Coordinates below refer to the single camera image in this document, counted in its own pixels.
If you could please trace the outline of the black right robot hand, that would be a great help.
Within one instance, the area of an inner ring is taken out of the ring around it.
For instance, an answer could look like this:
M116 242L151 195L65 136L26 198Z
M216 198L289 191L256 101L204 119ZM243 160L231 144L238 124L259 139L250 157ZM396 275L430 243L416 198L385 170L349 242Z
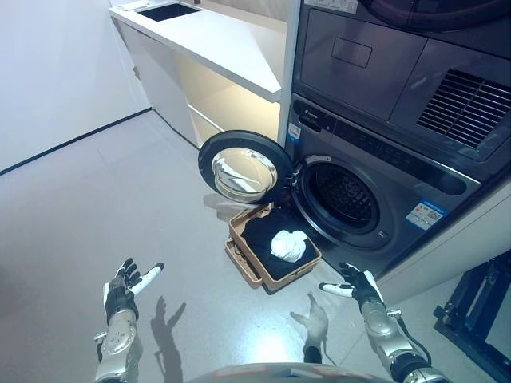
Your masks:
M359 309L368 302L377 302L385 306L374 276L369 270L362 271L349 263L339 263L339 267L344 283L321 282L319 284L321 291L343 298L353 298Z

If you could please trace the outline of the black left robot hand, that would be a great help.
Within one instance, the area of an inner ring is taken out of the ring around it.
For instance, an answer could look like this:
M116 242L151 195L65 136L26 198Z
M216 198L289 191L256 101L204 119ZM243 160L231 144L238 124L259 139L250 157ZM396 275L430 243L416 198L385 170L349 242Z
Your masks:
M127 258L114 277L104 285L103 305L107 322L110 322L114 314L124 310L131 310L138 319L135 297L147 288L163 269L164 263L157 263L145 274L141 274L133 259Z

